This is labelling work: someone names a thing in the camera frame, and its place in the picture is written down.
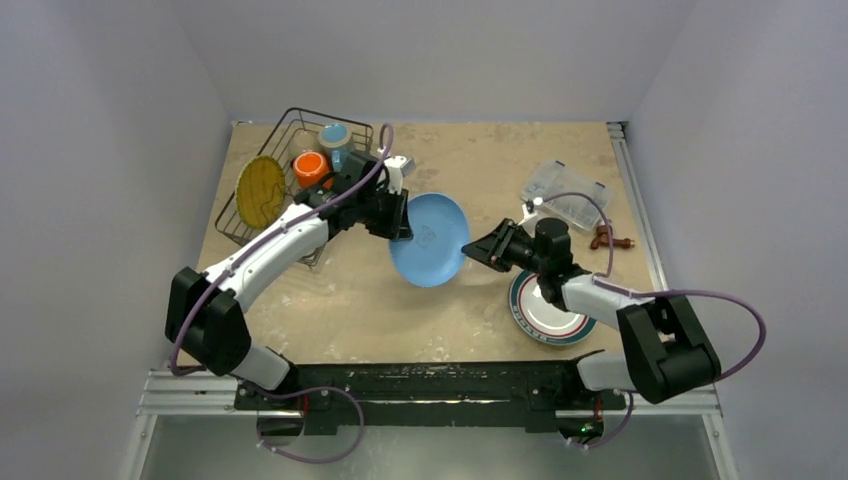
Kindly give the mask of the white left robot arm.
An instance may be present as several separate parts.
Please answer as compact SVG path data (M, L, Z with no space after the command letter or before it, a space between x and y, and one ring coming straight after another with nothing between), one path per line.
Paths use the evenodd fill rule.
M252 339L246 312L286 270L355 224L387 240L411 239L403 181L414 169L411 157L378 160L354 152L340 171L296 194L278 220L236 253L202 272L180 270L165 323L174 350L218 376L253 383L272 408L292 405L297 369Z

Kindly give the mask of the red translucent cup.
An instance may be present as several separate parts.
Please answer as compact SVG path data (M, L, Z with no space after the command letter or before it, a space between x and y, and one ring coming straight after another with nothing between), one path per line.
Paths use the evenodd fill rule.
M292 160L292 169L297 184L302 189L319 183L327 184L329 179L322 178L333 172L324 154L317 151L307 151L296 156Z

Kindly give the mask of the blue butterfly mug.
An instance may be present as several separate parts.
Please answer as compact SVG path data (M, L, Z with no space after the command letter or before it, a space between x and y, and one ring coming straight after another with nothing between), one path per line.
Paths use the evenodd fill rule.
M342 170L350 153L355 150L352 130L341 123L325 125L318 133L318 141L336 172Z

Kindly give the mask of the round woven bamboo mat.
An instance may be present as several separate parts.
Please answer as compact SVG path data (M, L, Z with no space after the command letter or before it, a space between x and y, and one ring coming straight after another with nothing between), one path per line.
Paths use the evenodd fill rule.
M256 230L273 224L282 211L284 190L284 171L273 157L258 156L247 162L234 189L242 222Z

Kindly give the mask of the blue plate with bamboo pattern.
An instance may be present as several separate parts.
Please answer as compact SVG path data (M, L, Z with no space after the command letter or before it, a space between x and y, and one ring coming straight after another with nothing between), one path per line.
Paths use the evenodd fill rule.
M451 197L429 192L410 199L407 213L413 237L389 242L393 267L416 287L447 283L464 265L461 249L471 241L464 210Z

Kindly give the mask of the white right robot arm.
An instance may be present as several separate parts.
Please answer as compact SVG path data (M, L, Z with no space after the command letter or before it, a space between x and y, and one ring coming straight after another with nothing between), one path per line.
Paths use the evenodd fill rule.
M601 390L615 389L659 404L718 379L721 362L685 295L606 283L575 261L571 243L569 226L561 220L544 218L528 233L505 219L461 249L492 270L519 267L534 274L548 304L618 331L621 352L583 355L564 376L561 392L569 404L584 407Z

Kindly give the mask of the striped rim white plate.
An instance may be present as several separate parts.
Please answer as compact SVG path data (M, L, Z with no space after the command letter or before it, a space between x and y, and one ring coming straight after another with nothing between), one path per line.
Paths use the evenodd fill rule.
M565 312L544 300L537 275L522 271L511 281L508 305L518 327L541 343L566 347L585 340L595 329L596 320Z

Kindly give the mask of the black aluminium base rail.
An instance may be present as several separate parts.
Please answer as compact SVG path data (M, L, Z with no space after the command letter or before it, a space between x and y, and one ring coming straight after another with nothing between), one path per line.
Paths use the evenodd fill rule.
M284 439L334 435L341 427L509 427L527 433L597 437L601 417L626 412L617 387L579 383L575 362L305 364L281 399L242 380L199 372L152 372L139 413L254 417L261 432Z

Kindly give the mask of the clear plastic screw box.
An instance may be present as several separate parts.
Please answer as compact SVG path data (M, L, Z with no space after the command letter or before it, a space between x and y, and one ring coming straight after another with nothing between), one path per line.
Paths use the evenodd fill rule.
M594 229L601 222L598 210L584 195L590 197L602 210L605 210L614 198L611 188L576 172L558 160L541 163L529 175L521 190L521 197L523 200L532 200L561 193L568 193L568 196L545 202L542 209L584 231Z

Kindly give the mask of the brown pipe fitting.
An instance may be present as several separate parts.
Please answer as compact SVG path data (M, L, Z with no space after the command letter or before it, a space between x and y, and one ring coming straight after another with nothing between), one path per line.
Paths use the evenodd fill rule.
M608 228L605 225L598 225L595 228L595 236L591 240L589 248L591 250L598 250L601 247L610 246L627 250L634 248L636 243L631 238L615 238L614 236L610 236Z

